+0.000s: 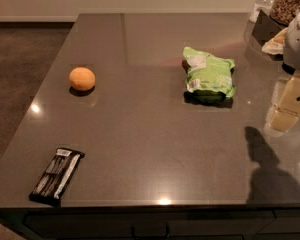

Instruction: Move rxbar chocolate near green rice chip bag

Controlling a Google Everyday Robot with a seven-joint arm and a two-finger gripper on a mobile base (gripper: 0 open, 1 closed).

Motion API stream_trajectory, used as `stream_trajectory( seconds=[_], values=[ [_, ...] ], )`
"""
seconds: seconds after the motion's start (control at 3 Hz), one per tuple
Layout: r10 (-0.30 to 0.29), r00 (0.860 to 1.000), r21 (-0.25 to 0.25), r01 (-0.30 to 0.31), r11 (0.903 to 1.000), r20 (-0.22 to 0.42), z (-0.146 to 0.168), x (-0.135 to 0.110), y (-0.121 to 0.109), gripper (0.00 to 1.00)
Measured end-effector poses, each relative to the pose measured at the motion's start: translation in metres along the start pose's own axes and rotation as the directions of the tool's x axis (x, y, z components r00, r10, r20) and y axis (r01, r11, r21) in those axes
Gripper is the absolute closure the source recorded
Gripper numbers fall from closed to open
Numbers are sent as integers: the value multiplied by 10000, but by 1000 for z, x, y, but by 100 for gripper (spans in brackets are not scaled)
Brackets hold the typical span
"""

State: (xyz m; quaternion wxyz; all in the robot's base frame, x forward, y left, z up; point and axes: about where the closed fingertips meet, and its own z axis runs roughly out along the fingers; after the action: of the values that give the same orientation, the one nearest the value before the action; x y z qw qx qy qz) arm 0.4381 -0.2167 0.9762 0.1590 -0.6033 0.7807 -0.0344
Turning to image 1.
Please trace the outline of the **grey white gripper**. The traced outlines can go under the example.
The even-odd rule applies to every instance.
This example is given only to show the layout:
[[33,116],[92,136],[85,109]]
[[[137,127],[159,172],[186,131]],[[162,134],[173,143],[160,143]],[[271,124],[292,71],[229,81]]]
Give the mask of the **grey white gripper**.
[[[290,22],[283,48],[283,62],[300,70],[300,11]],[[272,97],[269,126],[280,132],[289,131],[300,119],[300,71],[277,81]]]

